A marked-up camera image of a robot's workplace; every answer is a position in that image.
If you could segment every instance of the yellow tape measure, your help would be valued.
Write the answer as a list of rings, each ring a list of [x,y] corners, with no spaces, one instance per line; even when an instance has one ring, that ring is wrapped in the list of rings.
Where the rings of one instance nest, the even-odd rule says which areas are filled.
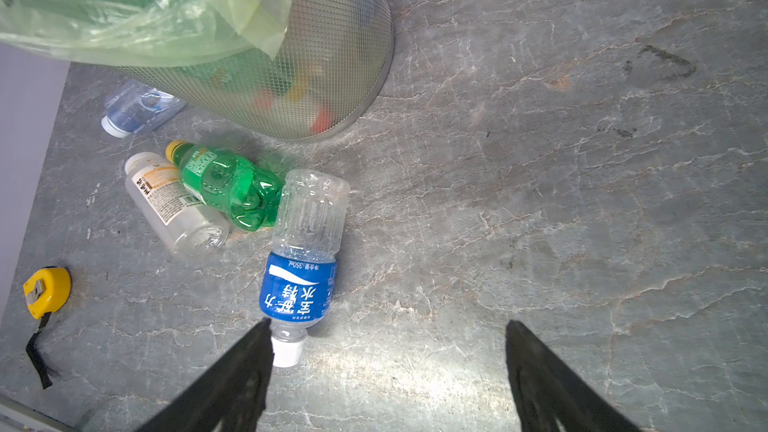
[[[43,388],[53,385],[48,377],[48,370],[40,356],[34,342],[48,324],[51,314],[56,312],[67,301],[72,290],[72,280],[69,272],[63,267],[41,268],[24,283],[24,296],[27,299],[27,308],[34,318],[41,318],[38,330],[34,332],[27,342],[27,356],[32,361],[34,369],[40,376]]]
[[[56,312],[67,301],[71,290],[72,280],[66,268],[41,268],[24,283],[29,313],[41,318],[45,312]]]

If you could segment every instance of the plastic bottle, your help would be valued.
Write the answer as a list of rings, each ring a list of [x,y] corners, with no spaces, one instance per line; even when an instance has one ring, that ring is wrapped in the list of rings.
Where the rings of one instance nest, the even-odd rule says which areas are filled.
[[[181,170],[190,194],[226,214],[238,227],[254,232],[275,225],[283,181],[227,149],[174,140],[165,155]]]
[[[174,256],[196,262],[224,244],[229,223],[182,187],[173,164],[140,152],[126,161],[125,173],[128,194]]]
[[[107,115],[101,126],[121,139],[157,129],[187,103],[137,80],[129,80],[104,101]]]
[[[259,297],[273,319],[275,367],[299,363],[306,329],[328,310],[349,196],[338,177],[303,169],[286,176]]]

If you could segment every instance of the bottle cap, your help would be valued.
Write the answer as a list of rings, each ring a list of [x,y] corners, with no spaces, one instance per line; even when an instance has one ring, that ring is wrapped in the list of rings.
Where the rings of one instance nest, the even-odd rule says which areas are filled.
[[[306,337],[298,342],[283,342],[272,337],[272,351],[275,353],[275,359],[272,365],[275,367],[293,367],[301,360],[301,352],[304,350]]]
[[[174,161],[174,152],[176,152],[176,149],[178,149],[179,146],[182,146],[186,143],[186,140],[174,140],[168,144],[168,147],[165,148],[165,158],[168,159],[168,162]]]
[[[130,135],[130,132],[118,128],[107,116],[101,117],[101,127],[107,134],[112,137],[117,137],[118,139],[125,139]]]
[[[130,172],[130,169],[133,168],[137,162],[141,160],[147,160],[149,158],[154,160],[163,160],[162,157],[154,152],[139,152],[138,154],[133,154],[128,158],[128,160],[125,161],[125,174],[127,175]]]

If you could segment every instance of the red object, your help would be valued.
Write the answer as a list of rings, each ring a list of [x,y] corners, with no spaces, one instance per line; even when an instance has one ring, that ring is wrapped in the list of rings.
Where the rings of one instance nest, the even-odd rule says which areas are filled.
[[[312,134],[316,135],[323,133],[331,127],[333,127],[333,111],[328,104],[324,103],[320,106],[317,118],[315,118],[310,130],[312,131]]]
[[[272,93],[269,89],[262,89],[259,90],[252,103],[254,104],[254,107],[257,109],[262,110],[269,110],[272,107],[272,104],[274,104],[275,101],[275,95]]]

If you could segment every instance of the blue bottle label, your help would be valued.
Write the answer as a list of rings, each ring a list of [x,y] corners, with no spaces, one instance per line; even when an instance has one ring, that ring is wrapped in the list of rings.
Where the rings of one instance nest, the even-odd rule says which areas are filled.
[[[308,322],[326,314],[336,263],[315,264],[270,254],[259,303],[264,314],[285,322]]]

